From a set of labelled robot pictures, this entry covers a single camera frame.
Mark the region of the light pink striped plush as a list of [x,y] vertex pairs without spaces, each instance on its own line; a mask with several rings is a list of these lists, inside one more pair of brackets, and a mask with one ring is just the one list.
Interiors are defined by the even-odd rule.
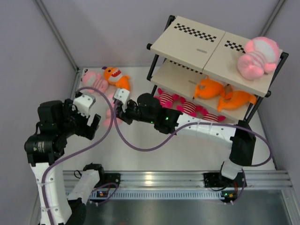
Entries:
[[[110,101],[111,108],[114,108],[114,100],[113,100],[113,94],[108,95],[108,100]],[[110,123],[112,121],[112,126],[114,127],[114,122],[113,122],[113,116],[111,115],[110,107],[107,108],[106,110],[106,115],[105,115],[105,120],[103,121],[103,125],[108,128]]]

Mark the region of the white head glasses magenta plush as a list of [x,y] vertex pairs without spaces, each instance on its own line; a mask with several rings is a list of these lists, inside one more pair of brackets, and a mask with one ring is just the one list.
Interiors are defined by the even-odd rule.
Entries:
[[158,95],[156,95],[154,98],[158,99],[164,108],[172,108],[173,103],[179,99],[179,95],[167,92],[161,88],[158,88],[157,92]]

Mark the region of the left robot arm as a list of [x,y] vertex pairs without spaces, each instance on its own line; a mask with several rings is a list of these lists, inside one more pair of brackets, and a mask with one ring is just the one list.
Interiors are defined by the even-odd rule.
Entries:
[[95,187],[105,184],[103,167],[91,163],[84,167],[75,188],[67,196],[63,167],[59,163],[70,136],[94,138],[101,119],[96,114],[88,125],[94,103],[95,99],[85,94],[74,100],[45,102],[37,109],[39,122],[24,149],[38,187],[42,225],[84,224],[90,194]]

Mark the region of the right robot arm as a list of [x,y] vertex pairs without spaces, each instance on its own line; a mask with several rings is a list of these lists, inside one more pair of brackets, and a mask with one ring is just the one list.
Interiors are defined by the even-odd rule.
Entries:
[[230,186],[245,166],[251,166],[256,137],[242,121],[236,124],[214,123],[186,113],[163,107],[149,93],[141,94],[137,101],[130,92],[118,89],[113,96],[116,119],[130,125],[133,121],[152,124],[162,134],[190,135],[217,142],[230,150],[218,175],[219,182]]

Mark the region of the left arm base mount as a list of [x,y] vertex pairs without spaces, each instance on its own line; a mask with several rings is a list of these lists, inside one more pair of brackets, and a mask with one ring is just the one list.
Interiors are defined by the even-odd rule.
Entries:
[[95,188],[98,188],[102,185],[106,185],[108,183],[115,183],[117,186],[120,184],[121,174],[116,172],[105,172],[100,174],[100,180],[95,185]]

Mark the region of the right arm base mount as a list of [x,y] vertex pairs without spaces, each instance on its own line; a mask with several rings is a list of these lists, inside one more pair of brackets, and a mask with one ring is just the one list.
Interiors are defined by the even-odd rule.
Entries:
[[206,172],[203,174],[204,186],[206,188],[233,188],[234,181],[222,176],[219,172]]

